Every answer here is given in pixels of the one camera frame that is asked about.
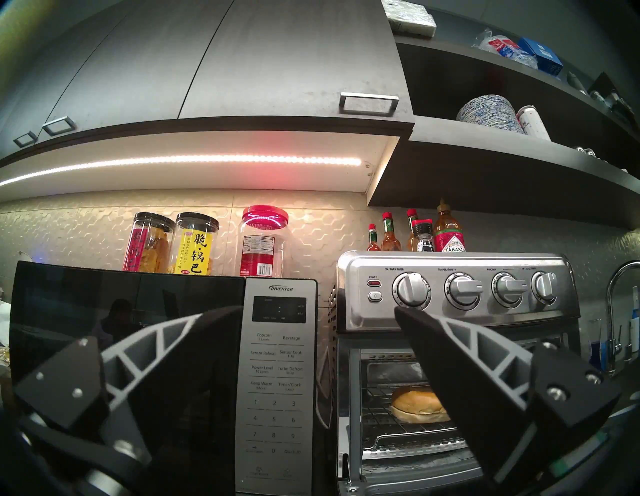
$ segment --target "faucet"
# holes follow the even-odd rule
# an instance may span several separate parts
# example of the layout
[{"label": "faucet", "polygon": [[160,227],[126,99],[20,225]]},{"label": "faucet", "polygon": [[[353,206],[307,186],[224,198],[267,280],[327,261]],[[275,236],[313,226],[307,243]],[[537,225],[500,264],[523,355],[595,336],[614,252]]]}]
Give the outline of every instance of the faucet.
[{"label": "faucet", "polygon": [[630,260],[623,263],[611,276],[607,284],[607,373],[613,375],[616,371],[616,355],[622,351],[622,343],[616,343],[613,334],[613,288],[620,279],[620,276],[632,268],[640,269],[640,260]]}]

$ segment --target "kitchen cabinet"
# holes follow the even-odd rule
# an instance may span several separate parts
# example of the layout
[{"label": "kitchen cabinet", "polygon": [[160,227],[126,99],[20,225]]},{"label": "kitchen cabinet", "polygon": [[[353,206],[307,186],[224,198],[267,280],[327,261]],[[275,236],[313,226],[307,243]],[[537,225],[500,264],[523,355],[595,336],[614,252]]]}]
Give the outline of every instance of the kitchen cabinet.
[{"label": "kitchen cabinet", "polygon": [[[40,141],[69,132],[176,119],[232,0],[146,0],[100,44],[55,105]],[[63,119],[68,117],[74,128]]]},{"label": "kitchen cabinet", "polygon": [[131,6],[132,2],[124,1],[85,19],[40,52],[18,82],[19,98],[3,101],[3,105],[13,104],[13,110],[0,132],[0,159],[32,146],[76,72]]},{"label": "kitchen cabinet", "polygon": [[[342,107],[343,92],[397,100],[347,96]],[[210,116],[375,119],[410,129],[407,85],[380,0],[234,0],[180,112]]]}]

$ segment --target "temperature knob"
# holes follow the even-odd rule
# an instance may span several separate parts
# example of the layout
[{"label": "temperature knob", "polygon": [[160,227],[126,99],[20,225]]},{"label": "temperature knob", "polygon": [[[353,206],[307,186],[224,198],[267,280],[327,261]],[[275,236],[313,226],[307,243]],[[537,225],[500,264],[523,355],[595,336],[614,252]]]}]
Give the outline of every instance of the temperature knob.
[{"label": "temperature knob", "polygon": [[469,274],[457,272],[447,277],[444,291],[451,305],[460,310],[471,310],[480,301],[483,287],[480,281],[475,281]]}]

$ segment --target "screw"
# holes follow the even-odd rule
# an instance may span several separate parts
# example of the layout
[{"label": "screw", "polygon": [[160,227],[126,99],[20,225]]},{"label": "screw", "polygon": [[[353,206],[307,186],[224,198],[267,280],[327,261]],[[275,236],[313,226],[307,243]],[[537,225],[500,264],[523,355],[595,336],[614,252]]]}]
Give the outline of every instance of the screw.
[{"label": "screw", "polygon": [[553,399],[555,399],[556,401],[566,400],[566,393],[556,386],[551,386],[550,388],[548,388],[547,394]]},{"label": "screw", "polygon": [[585,375],[585,377],[587,378],[587,380],[595,385],[598,385],[602,382],[602,379],[600,379],[596,374],[594,374],[593,372],[587,372],[587,374]]}]

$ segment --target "function knob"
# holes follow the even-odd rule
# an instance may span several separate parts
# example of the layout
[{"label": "function knob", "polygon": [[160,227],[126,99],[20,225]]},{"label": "function knob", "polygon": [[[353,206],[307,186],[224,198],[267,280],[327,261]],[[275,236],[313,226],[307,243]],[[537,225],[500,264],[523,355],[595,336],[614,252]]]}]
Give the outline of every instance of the function knob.
[{"label": "function knob", "polygon": [[515,308],[527,292],[527,282],[516,279],[508,272],[496,274],[491,282],[491,290],[498,303],[506,308]]}]

